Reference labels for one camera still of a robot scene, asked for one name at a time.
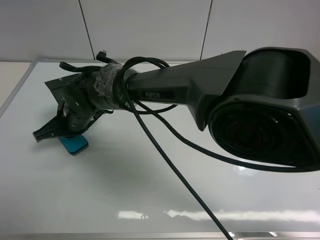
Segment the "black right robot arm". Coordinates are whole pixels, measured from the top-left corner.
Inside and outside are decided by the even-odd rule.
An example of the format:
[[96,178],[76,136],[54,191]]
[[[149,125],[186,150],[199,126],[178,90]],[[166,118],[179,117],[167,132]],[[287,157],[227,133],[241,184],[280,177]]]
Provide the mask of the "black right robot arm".
[[305,173],[320,168],[320,62],[307,50],[264,47],[236,50],[169,66],[152,57],[121,64],[75,67],[46,82],[56,116],[33,136],[37,142],[72,138],[115,110],[135,113],[143,102],[187,106],[200,131],[232,158],[208,156],[254,170]]

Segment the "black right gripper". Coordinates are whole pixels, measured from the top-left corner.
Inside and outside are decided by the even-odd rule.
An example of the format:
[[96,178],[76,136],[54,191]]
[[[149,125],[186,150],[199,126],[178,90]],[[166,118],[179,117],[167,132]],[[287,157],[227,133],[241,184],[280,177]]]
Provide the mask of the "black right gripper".
[[113,109],[96,104],[95,73],[77,73],[45,82],[58,107],[54,118],[32,133],[37,143],[71,133],[84,133],[102,115],[112,114]]

